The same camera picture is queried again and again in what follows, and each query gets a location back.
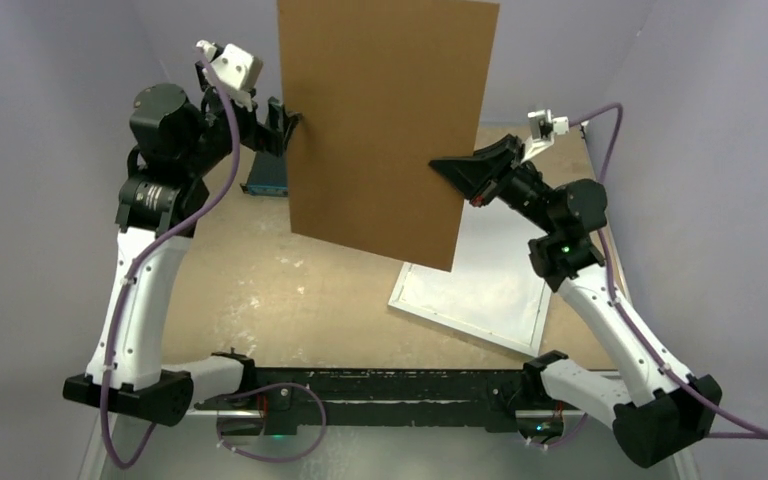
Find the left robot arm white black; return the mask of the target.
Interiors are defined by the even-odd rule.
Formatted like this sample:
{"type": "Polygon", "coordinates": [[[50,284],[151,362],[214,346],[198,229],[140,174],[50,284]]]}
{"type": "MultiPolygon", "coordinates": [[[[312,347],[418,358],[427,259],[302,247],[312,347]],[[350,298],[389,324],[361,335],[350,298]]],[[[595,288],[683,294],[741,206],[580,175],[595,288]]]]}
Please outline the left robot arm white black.
{"type": "Polygon", "coordinates": [[[216,396],[235,409],[255,402],[258,382],[245,373],[252,366],[247,357],[219,353],[164,366],[161,344],[178,269],[204,208],[217,203],[205,175],[241,148],[281,155],[301,119],[276,98],[267,111],[260,122],[255,106],[224,106],[212,86],[199,103],[170,83],[136,95],[110,304],[89,364],[64,382],[65,399],[164,426],[216,396]]]}

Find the brown cardboard backing board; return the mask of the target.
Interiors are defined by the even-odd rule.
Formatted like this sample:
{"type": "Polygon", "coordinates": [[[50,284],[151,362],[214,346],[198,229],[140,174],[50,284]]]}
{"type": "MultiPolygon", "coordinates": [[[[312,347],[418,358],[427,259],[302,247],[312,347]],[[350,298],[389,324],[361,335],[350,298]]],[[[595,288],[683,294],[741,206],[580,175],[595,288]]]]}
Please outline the brown cardboard backing board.
{"type": "Polygon", "coordinates": [[[474,148],[500,7],[281,1],[295,234],[450,270],[464,199],[430,168],[474,148]]]}

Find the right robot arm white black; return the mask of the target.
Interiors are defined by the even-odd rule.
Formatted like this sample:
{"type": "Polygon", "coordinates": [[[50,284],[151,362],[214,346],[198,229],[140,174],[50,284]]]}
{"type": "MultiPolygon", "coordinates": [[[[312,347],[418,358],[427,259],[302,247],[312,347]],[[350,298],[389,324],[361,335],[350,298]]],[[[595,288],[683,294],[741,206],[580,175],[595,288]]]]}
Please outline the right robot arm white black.
{"type": "Polygon", "coordinates": [[[471,206],[499,200],[541,230],[528,243],[534,273],[586,323],[620,375],[611,381],[552,351],[524,365],[524,399],[577,407],[611,429],[629,460],[651,467],[710,436],[722,389],[692,373],[610,285],[609,259],[591,239],[607,224],[604,186],[590,178],[550,186],[526,151],[507,135],[429,166],[471,206]]]}

